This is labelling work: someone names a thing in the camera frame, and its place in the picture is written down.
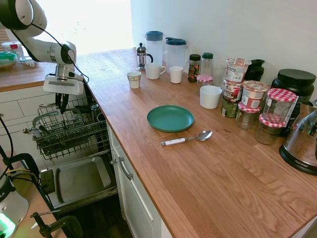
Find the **spoon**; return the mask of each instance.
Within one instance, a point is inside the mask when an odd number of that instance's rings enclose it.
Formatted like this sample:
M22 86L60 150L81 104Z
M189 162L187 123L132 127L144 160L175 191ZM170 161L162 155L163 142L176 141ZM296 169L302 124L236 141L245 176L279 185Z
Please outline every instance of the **spoon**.
M162 142L161 145L162 146L175 145L175 144L184 143L186 141L193 140L193 139L196 139L199 141L204 141L204 140L207 140L208 138L210 138L211 135L212 135L212 131L204 130L201 133L199 133L199 135L197 137L179 138L179 139L175 139L175 140L169 140L169 141Z

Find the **white cup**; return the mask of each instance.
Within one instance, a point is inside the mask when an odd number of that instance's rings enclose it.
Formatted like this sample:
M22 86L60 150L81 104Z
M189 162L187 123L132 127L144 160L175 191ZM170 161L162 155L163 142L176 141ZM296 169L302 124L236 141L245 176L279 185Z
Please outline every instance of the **white cup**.
M148 79L158 79L159 76L166 71L165 66L161 66L159 63L147 63L145 64L145 73Z
M200 88L200 106L206 109L214 109L218 102L222 89L216 86L206 85Z
M169 68L170 81L172 83L180 83L182 81L183 69L181 66L172 66Z
M139 71L128 72L130 88L139 88L141 84L141 73Z

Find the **white mug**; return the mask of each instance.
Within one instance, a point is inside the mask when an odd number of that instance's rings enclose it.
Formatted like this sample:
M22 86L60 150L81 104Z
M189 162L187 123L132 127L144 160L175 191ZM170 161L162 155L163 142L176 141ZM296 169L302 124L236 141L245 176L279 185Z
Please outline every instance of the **white mug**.
M206 85L200 88L200 105L206 109L214 109L218 102L222 89L216 86Z
M148 79L158 79L159 76L166 71L165 66L161 66L159 63L147 63L145 64L145 73Z

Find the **dishwasher rack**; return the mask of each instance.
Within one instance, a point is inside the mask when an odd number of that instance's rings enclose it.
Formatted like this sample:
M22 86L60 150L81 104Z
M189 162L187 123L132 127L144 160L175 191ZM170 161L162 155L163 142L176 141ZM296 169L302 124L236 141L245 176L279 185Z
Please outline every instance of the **dishwasher rack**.
M89 154L109 149L106 120L92 97L69 101L63 114L55 106L41 107L33 121L33 140L45 160L78 151Z

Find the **red checkered lid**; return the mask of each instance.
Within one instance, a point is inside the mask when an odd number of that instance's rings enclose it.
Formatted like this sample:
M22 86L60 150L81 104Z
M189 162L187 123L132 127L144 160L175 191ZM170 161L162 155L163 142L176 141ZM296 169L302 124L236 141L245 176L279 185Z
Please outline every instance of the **red checkered lid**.
M282 88L271 88L267 95L279 102L294 102L297 98L295 93Z
M212 76L210 75L198 75L197 76L197 80L200 81L200 82L211 82L213 80Z
M280 123L277 123L277 122L271 122L269 120L266 120L263 115L261 114L259 116L259 120L260 122L262 122L264 125L267 125L267 126L270 126L270 127L283 127L286 125L286 122L283 121L283 122L280 122Z
M238 107L240 110L246 112L246 113L258 113L261 110L261 107L257 107L257 108L248 108L246 106L243 105L242 102L240 102L238 104Z

